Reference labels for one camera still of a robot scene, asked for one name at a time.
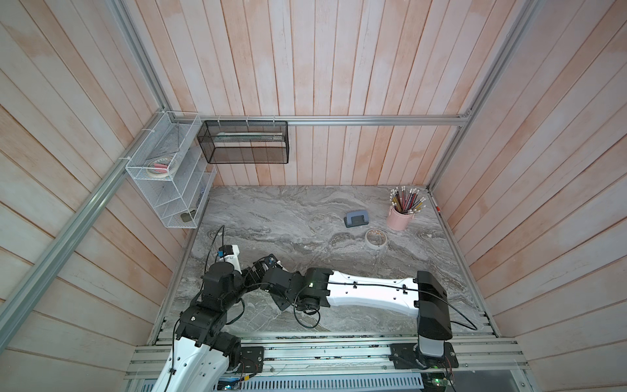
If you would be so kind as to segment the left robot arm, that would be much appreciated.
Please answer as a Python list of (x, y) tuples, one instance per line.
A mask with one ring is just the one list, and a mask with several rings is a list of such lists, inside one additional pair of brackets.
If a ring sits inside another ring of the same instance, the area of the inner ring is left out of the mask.
[(241, 339), (223, 328), (231, 323), (229, 309), (258, 289), (268, 270), (280, 265), (273, 255), (242, 271), (237, 265), (236, 256), (229, 256), (206, 270), (201, 290), (174, 326), (171, 351), (154, 391), (213, 391), (226, 373), (236, 377), (225, 383), (226, 389), (233, 389), (263, 369), (264, 349), (243, 352)]

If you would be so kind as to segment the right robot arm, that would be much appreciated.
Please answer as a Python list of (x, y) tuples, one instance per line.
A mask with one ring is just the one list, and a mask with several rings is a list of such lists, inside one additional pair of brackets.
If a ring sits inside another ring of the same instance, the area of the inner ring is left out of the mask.
[(452, 339), (447, 291), (428, 271), (415, 277), (376, 279), (338, 270), (309, 268), (305, 274), (274, 268), (266, 271), (259, 287), (301, 312), (322, 307), (365, 306), (416, 319), (420, 362), (443, 359), (445, 343)]

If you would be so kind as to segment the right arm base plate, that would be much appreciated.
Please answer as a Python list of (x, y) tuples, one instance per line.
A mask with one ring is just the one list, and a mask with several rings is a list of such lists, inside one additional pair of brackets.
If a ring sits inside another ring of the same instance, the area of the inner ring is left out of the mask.
[(450, 342), (443, 343), (443, 354), (427, 355), (419, 348), (419, 344), (401, 343), (390, 346), (390, 361), (397, 370), (407, 369), (445, 369), (458, 368), (459, 361)]

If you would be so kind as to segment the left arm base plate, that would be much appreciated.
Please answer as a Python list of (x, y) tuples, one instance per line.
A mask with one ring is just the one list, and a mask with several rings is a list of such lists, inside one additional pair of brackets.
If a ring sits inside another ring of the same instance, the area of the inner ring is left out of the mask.
[(258, 374), (263, 371), (264, 359), (263, 346), (246, 346), (230, 355), (230, 367), (237, 374)]

